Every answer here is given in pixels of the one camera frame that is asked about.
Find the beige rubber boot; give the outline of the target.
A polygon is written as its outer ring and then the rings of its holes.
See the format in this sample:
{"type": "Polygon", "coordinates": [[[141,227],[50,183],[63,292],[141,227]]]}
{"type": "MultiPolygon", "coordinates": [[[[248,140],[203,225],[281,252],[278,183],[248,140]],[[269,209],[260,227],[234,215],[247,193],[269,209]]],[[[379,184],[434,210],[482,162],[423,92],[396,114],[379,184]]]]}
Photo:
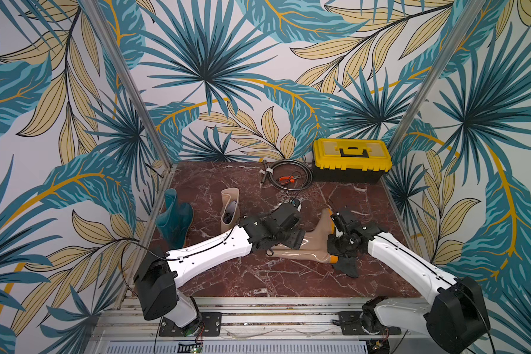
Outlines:
{"type": "Polygon", "coordinates": [[[235,187],[227,188],[221,191],[222,209],[221,209],[221,232],[225,233],[231,230],[240,218],[239,209],[239,189],[235,187]]]}
{"type": "Polygon", "coordinates": [[[324,264],[335,264],[339,257],[330,255],[327,250],[328,236],[334,234],[336,227],[331,219],[331,210],[323,209],[315,229],[305,233],[299,249],[290,249],[279,245],[272,249],[272,257],[290,260],[311,260],[324,264]]]}

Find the teal rubber boot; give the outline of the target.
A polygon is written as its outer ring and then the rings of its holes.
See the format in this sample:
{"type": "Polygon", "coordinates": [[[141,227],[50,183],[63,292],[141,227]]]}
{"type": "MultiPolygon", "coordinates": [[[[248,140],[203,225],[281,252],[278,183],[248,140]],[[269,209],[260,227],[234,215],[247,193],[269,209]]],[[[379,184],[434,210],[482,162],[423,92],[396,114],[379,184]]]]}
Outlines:
{"type": "Polygon", "coordinates": [[[156,217],[156,227],[170,249],[182,249],[193,222],[193,207],[189,203],[179,203],[178,193],[173,188],[166,190],[164,197],[166,209],[156,217]]]}

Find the aluminium mounting rail frame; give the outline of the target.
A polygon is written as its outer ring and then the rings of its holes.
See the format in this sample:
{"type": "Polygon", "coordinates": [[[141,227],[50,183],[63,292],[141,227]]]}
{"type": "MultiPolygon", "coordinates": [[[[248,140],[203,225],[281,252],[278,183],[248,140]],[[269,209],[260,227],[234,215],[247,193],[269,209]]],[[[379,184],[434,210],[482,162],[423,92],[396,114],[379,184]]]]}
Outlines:
{"type": "MultiPolygon", "coordinates": [[[[202,336],[203,353],[369,353],[381,339],[345,336],[339,313],[359,312],[367,298],[198,297],[204,315],[220,319],[202,336]]],[[[158,320],[146,321],[139,301],[124,300],[100,316],[86,353],[188,353],[195,339],[169,335],[158,320]]]]}

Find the right aluminium corner post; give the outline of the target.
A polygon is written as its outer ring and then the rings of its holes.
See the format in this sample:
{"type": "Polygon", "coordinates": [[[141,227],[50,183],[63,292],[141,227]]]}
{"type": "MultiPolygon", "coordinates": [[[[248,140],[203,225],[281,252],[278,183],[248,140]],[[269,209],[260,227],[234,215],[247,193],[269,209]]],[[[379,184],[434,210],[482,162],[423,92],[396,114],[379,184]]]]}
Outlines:
{"type": "Polygon", "coordinates": [[[388,149],[391,154],[398,150],[430,89],[457,52],[484,4],[484,1],[456,1],[435,45],[413,60],[412,65],[418,71],[405,76],[404,83],[416,84],[417,92],[389,140],[388,149]]]}

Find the aluminium corner post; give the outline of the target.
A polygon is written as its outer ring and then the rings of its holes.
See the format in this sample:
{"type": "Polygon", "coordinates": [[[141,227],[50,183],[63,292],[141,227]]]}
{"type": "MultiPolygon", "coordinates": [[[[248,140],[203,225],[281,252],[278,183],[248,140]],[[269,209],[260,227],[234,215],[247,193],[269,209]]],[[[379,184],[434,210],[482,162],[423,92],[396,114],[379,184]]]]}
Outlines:
{"type": "Polygon", "coordinates": [[[114,65],[116,74],[122,81],[123,88],[129,94],[129,98],[134,104],[134,108],[136,109],[140,120],[142,121],[148,136],[153,143],[157,155],[163,162],[165,170],[170,172],[172,170],[173,163],[169,159],[167,151],[156,132],[156,127],[153,124],[153,120],[151,119],[145,102],[143,101],[141,94],[132,78],[130,70],[128,69],[128,65],[125,63],[125,59],[122,56],[122,52],[117,44],[117,40],[111,33],[109,23],[100,9],[98,1],[84,0],[82,1],[82,5],[89,16],[89,20],[93,26],[93,29],[96,30],[101,43],[105,47],[107,54],[114,65]]]}
{"type": "Polygon", "coordinates": [[[456,1],[435,45],[413,60],[412,65],[418,71],[405,76],[404,83],[416,84],[417,92],[389,140],[388,149],[391,154],[398,150],[430,89],[457,52],[484,4],[484,1],[456,1]]]}

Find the left aluminium corner post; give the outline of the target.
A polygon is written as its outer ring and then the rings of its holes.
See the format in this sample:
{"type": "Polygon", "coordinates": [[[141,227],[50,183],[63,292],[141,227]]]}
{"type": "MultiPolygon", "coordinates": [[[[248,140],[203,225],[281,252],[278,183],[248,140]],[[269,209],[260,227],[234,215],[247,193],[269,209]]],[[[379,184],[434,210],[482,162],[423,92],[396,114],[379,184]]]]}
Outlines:
{"type": "Polygon", "coordinates": [[[98,1],[84,0],[82,1],[82,5],[89,16],[89,20],[93,26],[93,29],[96,30],[101,43],[105,47],[107,54],[114,65],[116,74],[122,81],[123,88],[129,94],[129,98],[134,104],[134,108],[136,109],[140,120],[142,121],[148,136],[153,143],[157,155],[163,162],[165,170],[170,172],[172,170],[173,163],[169,159],[167,151],[156,132],[156,127],[153,124],[153,120],[151,119],[145,102],[143,101],[141,94],[132,78],[130,70],[128,69],[128,65],[125,63],[125,59],[122,56],[122,52],[117,44],[117,40],[111,33],[109,23],[100,9],[98,1]]]}

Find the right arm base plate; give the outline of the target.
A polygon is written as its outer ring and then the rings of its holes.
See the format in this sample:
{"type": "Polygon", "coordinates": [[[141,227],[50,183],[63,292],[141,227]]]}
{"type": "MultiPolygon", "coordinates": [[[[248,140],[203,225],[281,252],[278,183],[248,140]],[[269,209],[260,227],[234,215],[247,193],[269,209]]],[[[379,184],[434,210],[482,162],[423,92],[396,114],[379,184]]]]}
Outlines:
{"type": "Polygon", "coordinates": [[[334,319],[332,323],[340,327],[343,336],[367,335],[387,337],[402,333],[399,327],[383,326],[375,315],[362,311],[338,312],[338,319],[334,319]]]}

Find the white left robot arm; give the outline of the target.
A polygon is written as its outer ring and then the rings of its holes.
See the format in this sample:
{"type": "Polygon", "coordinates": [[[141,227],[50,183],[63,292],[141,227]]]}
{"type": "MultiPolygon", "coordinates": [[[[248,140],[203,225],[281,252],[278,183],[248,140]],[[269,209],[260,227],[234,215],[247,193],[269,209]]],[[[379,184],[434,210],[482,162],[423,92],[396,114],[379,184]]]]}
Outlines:
{"type": "Polygon", "coordinates": [[[301,202],[281,203],[268,214],[245,215],[234,227],[216,237],[158,255],[148,252],[134,274],[134,285],[143,318],[166,318],[186,328],[199,321],[196,302],[180,292],[193,277],[231,259],[268,251],[283,244],[299,249],[305,236],[301,221],[301,202]]]}

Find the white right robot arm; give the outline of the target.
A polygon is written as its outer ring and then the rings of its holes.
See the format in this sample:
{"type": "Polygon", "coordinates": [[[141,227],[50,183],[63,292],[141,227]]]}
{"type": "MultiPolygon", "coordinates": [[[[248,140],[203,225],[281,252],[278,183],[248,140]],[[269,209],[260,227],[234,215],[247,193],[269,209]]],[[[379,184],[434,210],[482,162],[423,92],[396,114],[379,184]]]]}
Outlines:
{"type": "Polygon", "coordinates": [[[462,353],[482,336],[491,336],[491,324],[481,286],[469,277],[456,277],[405,247],[374,222],[362,224],[348,210],[331,215],[334,230],[327,239],[333,268],[358,277],[357,258],[370,255],[407,281],[426,305],[401,305],[386,296],[366,302],[358,319],[348,325],[365,333],[385,333],[398,327],[429,336],[447,353],[462,353]]]}

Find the red handled pliers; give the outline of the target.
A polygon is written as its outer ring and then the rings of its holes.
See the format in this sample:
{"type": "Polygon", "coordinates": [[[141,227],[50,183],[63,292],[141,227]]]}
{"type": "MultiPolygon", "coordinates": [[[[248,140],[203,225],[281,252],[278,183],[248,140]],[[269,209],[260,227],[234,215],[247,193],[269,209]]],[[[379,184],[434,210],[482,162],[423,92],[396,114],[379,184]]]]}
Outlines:
{"type": "Polygon", "coordinates": [[[297,175],[281,176],[278,178],[277,182],[282,186],[288,186],[290,184],[295,184],[298,179],[301,179],[301,177],[297,175]]]}

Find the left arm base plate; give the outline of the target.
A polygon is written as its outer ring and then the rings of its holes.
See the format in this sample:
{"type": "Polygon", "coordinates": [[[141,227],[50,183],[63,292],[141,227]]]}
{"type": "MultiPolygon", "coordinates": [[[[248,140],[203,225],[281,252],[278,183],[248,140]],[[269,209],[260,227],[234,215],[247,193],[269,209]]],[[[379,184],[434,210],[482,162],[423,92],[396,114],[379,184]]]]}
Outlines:
{"type": "Polygon", "coordinates": [[[163,318],[159,327],[159,335],[162,337],[196,337],[202,334],[203,337],[220,336],[222,325],[222,313],[203,312],[184,327],[178,327],[173,321],[163,318]]]}

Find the yellow and black toolbox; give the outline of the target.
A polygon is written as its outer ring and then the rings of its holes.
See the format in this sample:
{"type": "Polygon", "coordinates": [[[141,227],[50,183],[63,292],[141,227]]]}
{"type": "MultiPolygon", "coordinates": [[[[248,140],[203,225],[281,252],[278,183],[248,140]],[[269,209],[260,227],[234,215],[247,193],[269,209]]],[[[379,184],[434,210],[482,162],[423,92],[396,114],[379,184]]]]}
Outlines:
{"type": "Polygon", "coordinates": [[[318,139],[313,144],[314,181],[376,184],[392,169],[381,140],[318,139]]]}

